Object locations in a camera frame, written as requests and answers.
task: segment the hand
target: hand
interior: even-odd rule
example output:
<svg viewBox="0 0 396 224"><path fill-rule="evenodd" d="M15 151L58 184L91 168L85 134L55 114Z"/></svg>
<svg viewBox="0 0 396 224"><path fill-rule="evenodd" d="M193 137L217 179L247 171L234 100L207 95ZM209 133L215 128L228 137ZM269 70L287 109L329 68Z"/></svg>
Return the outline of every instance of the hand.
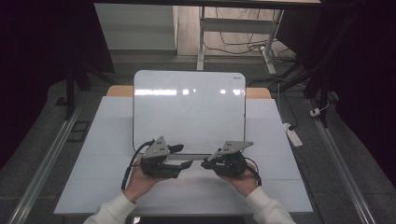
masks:
<svg viewBox="0 0 396 224"><path fill-rule="evenodd" d="M256 167L251 163L247 163L247 165L256 170ZM230 182L236 190L245 197L258 187L256 177L249 170L245 170L245 172L238 177L228 177L223 175L220 175L220 177Z"/></svg>
<svg viewBox="0 0 396 224"><path fill-rule="evenodd" d="M149 192L155 184L166 179L145 175L140 167L140 162L140 159L134 162L134 168L131 173L128 187L123 192L131 203L136 203L136 200Z"/></svg>

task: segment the person's left hand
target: person's left hand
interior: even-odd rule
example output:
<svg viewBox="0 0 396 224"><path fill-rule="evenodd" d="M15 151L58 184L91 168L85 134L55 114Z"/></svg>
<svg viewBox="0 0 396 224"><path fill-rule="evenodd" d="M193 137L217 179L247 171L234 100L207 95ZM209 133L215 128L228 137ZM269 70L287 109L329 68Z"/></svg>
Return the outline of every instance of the person's left hand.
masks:
<svg viewBox="0 0 396 224"><path fill-rule="evenodd" d="M136 203L136 200L149 192L155 184L166 179L145 175L140 167L140 162L140 159L134 162L134 168L131 173L128 187L123 192L131 203Z"/></svg>

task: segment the sleeve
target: sleeve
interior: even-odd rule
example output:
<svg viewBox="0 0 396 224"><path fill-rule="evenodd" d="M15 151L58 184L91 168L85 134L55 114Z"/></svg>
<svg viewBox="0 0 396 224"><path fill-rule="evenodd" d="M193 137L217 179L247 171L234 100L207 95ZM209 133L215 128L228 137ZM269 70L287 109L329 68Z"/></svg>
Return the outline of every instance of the sleeve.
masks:
<svg viewBox="0 0 396 224"><path fill-rule="evenodd" d="M123 193L108 203L102 203L95 215L88 217L84 224L123 224L136 205L128 201Z"/></svg>
<svg viewBox="0 0 396 224"><path fill-rule="evenodd" d="M254 220L259 224L295 224L283 205L269 198L262 187L253 190L246 200L254 211Z"/></svg>

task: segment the gray carpet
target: gray carpet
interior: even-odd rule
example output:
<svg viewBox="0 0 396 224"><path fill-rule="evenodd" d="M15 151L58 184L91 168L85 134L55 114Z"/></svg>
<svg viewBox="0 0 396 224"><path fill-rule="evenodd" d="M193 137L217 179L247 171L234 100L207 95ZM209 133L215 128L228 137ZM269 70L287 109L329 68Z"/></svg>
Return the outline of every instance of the gray carpet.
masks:
<svg viewBox="0 0 396 224"><path fill-rule="evenodd" d="M111 78L124 85L133 84L134 73L138 70L187 70L193 71L196 64L188 63L117 63L116 75ZM279 73L285 71L289 64L277 67ZM240 72L247 77L247 83L260 78L268 78L262 63L206 63L206 71ZM106 95L109 85L97 77L90 76L92 89L88 92L87 104L83 106L77 122L81 125L91 124L101 98ZM254 87L267 87L271 81L255 83ZM305 185L315 213L291 214L296 223L361 223L350 200L344 184L337 173L315 122L309 116L302 87L295 87L279 97L281 116L291 124L304 143L303 147L294 148L294 156L299 164ZM59 97L65 95L65 82L53 85L49 89L49 99L40 117L31 131L21 142L14 156L0 172L0 223L6 223L30 182L36 168L47 152L55 134L64 121L65 107L56 106ZM330 131L339 146L351 173L356 178L378 223L396 223L396 190L382 173L368 150L338 117L334 105L329 106L328 121ZM87 216L60 217L53 215L64 185L73 169L81 150L83 138L81 133L70 133L49 174L46 184L40 192L26 223L82 223ZM254 223L246 217L246 223Z"/></svg>

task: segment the desk leg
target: desk leg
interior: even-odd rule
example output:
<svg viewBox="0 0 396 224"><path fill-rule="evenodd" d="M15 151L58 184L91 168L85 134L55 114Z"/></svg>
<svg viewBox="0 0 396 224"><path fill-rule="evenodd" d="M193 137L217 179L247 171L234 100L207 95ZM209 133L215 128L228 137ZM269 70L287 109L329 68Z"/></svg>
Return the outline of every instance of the desk leg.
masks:
<svg viewBox="0 0 396 224"><path fill-rule="evenodd" d="M197 57L197 70L204 70L204 33L205 33L205 7L200 7L200 34Z"/></svg>
<svg viewBox="0 0 396 224"><path fill-rule="evenodd" d="M274 24L271 28L271 34L268 37L267 45L265 46L264 50L262 51L262 57L264 57L265 65L266 65L266 67L268 69L268 73L270 75L276 74L274 65L271 62L270 50L271 50L272 44L274 42L277 28L279 27L279 22L280 22L280 18L282 17L282 13L283 13L283 10L276 10L276 12L275 12L276 16L274 19Z"/></svg>

